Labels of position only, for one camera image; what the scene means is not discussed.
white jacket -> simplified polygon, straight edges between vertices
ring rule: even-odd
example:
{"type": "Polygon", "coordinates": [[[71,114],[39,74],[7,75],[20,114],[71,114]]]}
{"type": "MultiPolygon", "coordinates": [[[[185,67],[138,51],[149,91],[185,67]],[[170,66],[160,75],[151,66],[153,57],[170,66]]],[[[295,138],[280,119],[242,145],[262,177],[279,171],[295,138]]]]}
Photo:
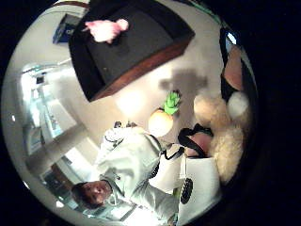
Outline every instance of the white jacket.
{"type": "Polygon", "coordinates": [[[97,168],[100,180],[107,180],[112,186],[115,200],[128,199],[168,221],[178,213],[179,201],[149,184],[161,151],[154,137],[136,128],[111,129],[104,134],[101,152],[106,155],[102,161],[98,158],[97,168]]]}

black strap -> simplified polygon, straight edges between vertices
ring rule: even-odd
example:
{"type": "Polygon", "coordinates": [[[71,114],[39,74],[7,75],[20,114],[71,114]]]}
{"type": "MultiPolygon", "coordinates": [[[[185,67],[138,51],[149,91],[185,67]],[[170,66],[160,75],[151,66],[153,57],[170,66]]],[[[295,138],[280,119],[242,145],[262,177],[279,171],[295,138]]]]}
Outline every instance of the black strap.
{"type": "Polygon", "coordinates": [[[229,98],[231,97],[233,92],[238,91],[227,82],[223,74],[220,75],[220,90],[222,98],[226,101],[226,103],[229,101],[229,98]]]}
{"type": "Polygon", "coordinates": [[[191,140],[188,136],[192,136],[196,134],[197,132],[201,132],[204,134],[207,134],[211,137],[214,136],[213,132],[211,131],[210,128],[205,128],[201,126],[200,124],[196,124],[194,129],[189,129],[189,128],[183,128],[180,133],[178,134],[178,141],[182,146],[185,146],[187,148],[193,149],[198,153],[198,158],[205,158],[206,154],[205,152],[197,145],[196,142],[191,140]]]}
{"type": "Polygon", "coordinates": [[[204,158],[206,157],[204,151],[197,145],[197,143],[195,143],[188,137],[194,134],[195,133],[193,132],[193,130],[189,128],[183,128],[178,135],[178,141],[182,146],[195,150],[198,153],[199,158],[204,158]]]}
{"type": "MultiPolygon", "coordinates": [[[[230,30],[226,27],[222,27],[219,30],[219,47],[220,47],[220,52],[221,52],[223,62],[224,62],[224,68],[226,68],[226,64],[228,62],[228,51],[226,48],[226,39],[227,39],[227,35],[229,34],[229,32],[230,32],[230,30]]],[[[236,40],[236,45],[241,46],[241,42],[239,39],[236,40]]]]}
{"type": "Polygon", "coordinates": [[[167,151],[164,150],[163,151],[163,154],[164,154],[164,157],[166,158],[166,160],[170,160],[170,159],[176,159],[178,157],[180,157],[185,151],[185,148],[184,147],[180,147],[179,150],[174,153],[173,155],[171,155],[170,157],[167,156],[167,151]]]}

pineapple leaves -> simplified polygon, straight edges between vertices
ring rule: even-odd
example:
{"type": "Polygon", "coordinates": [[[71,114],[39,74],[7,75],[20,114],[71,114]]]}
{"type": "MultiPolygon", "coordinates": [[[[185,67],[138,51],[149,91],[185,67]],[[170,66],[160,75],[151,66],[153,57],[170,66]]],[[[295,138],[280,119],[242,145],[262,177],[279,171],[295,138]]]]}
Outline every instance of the pineapple leaves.
{"type": "Polygon", "coordinates": [[[168,115],[173,115],[176,113],[179,108],[178,108],[178,103],[180,101],[180,94],[177,91],[171,91],[164,102],[164,111],[168,115]]]}

stuffed animal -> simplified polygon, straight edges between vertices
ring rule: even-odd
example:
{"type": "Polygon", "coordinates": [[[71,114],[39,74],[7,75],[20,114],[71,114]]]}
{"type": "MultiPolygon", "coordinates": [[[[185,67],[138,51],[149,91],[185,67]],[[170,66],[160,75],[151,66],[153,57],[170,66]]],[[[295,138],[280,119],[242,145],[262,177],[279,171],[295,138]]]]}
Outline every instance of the stuffed animal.
{"type": "Polygon", "coordinates": [[[111,21],[93,21],[85,22],[86,28],[83,31],[89,30],[94,40],[97,42],[106,41],[111,44],[113,39],[129,28],[129,23],[124,19],[119,19],[116,22],[111,21]]]}
{"type": "Polygon", "coordinates": [[[214,133],[208,155],[215,159],[220,180],[226,184],[237,169],[249,132],[248,99],[243,92],[236,91],[226,103],[220,96],[203,92],[194,100],[194,111],[198,123],[214,133]]]}

sleeve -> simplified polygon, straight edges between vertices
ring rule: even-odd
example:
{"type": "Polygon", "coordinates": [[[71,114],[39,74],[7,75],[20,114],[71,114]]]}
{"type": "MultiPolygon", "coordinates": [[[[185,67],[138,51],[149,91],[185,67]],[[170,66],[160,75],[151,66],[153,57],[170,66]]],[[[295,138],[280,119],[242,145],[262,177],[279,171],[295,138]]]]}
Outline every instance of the sleeve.
{"type": "Polygon", "coordinates": [[[164,222],[179,211],[179,201],[174,196],[149,183],[140,186],[132,195],[131,201],[148,208],[164,222]]]}

